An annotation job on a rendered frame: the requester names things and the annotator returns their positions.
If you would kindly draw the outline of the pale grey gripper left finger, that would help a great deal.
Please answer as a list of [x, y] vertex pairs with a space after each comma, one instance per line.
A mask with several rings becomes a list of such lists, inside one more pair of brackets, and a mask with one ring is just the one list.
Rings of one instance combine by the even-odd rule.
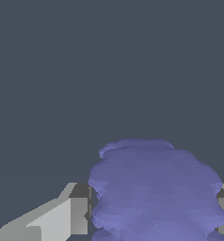
[[87, 234], [92, 209], [92, 187], [68, 183], [61, 194], [0, 229], [0, 241], [67, 241]]

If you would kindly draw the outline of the purple ridged lumpy object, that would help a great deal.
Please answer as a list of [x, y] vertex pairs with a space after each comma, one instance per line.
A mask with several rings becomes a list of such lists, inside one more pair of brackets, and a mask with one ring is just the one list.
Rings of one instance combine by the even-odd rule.
[[91, 241], [224, 241], [217, 173], [165, 140], [122, 139], [99, 150]]

